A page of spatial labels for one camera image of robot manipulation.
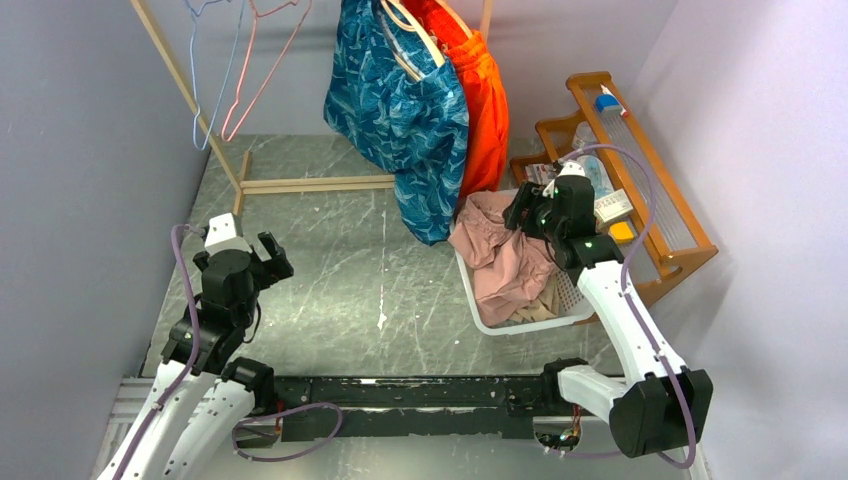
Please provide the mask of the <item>pink shorts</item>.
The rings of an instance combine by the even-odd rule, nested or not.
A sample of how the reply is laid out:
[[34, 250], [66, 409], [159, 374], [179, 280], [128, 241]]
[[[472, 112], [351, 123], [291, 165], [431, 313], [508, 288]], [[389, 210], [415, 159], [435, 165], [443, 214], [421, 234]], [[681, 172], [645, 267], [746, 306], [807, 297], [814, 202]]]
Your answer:
[[485, 327], [503, 326], [556, 276], [542, 240], [504, 226], [513, 198], [481, 191], [466, 197], [448, 242], [471, 270], [474, 303]]

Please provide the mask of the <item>beige shorts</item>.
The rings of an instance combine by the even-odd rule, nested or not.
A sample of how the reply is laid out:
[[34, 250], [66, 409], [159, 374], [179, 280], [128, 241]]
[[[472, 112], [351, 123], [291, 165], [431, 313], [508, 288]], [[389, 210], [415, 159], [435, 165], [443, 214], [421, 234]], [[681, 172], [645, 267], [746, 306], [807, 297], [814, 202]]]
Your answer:
[[557, 318], [561, 309], [557, 285], [557, 277], [550, 277], [539, 295], [528, 305], [517, 309], [508, 317], [508, 320], [517, 323], [529, 323]]

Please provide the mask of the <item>blue wire hanger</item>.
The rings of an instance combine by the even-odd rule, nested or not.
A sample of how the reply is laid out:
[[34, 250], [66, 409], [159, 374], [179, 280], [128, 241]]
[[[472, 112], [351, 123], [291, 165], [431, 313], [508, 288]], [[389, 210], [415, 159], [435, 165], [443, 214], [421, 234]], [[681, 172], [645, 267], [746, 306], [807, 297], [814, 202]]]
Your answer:
[[191, 139], [195, 149], [211, 144], [223, 113], [247, 10], [246, 1], [185, 1], [189, 20], [187, 53], [190, 97], [197, 107]]

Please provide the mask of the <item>blue patterned shorts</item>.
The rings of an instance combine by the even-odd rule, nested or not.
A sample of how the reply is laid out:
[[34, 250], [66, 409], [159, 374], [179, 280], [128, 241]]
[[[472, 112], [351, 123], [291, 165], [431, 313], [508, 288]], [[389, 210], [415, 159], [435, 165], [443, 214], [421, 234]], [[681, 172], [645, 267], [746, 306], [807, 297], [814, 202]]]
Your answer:
[[460, 195], [469, 112], [452, 62], [437, 67], [379, 1], [342, 2], [324, 120], [394, 177], [400, 217], [420, 242], [446, 240]]

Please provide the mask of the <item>pink hanger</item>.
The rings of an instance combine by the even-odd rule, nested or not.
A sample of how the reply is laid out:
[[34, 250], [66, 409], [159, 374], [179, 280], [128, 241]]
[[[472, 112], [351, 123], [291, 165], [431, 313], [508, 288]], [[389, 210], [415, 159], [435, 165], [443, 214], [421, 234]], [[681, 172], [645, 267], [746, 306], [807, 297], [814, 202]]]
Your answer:
[[312, 1], [249, 1], [249, 31], [233, 87], [232, 101], [220, 128], [229, 143], [246, 126], [272, 80], [292, 50]]

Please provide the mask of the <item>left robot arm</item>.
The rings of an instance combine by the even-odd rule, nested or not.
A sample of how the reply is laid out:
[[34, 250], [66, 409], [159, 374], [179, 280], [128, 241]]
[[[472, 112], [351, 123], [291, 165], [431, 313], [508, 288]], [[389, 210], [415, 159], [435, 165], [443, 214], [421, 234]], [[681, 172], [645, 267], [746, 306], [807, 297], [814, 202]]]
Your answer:
[[261, 317], [260, 292], [294, 269], [269, 232], [258, 235], [266, 260], [237, 235], [224, 238], [210, 228], [207, 239], [204, 252], [194, 257], [202, 290], [189, 293], [150, 393], [103, 479], [187, 479], [238, 421], [280, 404], [273, 368], [233, 354], [248, 343], [245, 335]]

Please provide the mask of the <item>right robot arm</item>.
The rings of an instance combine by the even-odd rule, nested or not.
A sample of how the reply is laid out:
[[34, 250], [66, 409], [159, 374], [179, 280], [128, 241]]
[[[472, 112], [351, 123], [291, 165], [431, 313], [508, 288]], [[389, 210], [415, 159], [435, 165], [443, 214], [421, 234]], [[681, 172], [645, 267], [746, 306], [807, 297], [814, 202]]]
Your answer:
[[615, 241], [598, 231], [589, 179], [564, 175], [547, 186], [523, 182], [503, 212], [504, 224], [539, 239], [598, 316], [623, 367], [613, 380], [579, 359], [546, 365], [539, 391], [550, 413], [581, 407], [610, 428], [628, 458], [686, 449], [678, 468], [690, 467], [713, 394], [703, 369], [693, 370], [653, 322]]

